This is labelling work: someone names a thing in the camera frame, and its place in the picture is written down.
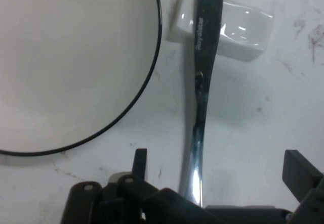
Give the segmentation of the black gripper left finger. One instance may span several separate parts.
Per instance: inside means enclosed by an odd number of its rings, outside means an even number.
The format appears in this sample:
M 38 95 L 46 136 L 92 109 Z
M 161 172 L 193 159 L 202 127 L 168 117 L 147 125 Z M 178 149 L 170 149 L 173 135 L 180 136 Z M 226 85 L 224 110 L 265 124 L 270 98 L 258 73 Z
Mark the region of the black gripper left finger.
M 145 181 L 146 161 L 147 150 L 137 149 L 131 172 L 116 182 L 75 184 L 61 223 L 204 223 L 202 208 Z

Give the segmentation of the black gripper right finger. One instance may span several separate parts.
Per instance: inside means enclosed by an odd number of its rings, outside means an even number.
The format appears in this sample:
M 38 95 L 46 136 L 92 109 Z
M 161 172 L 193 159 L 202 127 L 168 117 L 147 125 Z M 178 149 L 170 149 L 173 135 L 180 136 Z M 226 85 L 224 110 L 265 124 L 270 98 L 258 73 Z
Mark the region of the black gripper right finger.
M 288 223 L 323 223 L 323 173 L 299 151 L 286 150 L 282 180 L 299 202 Z

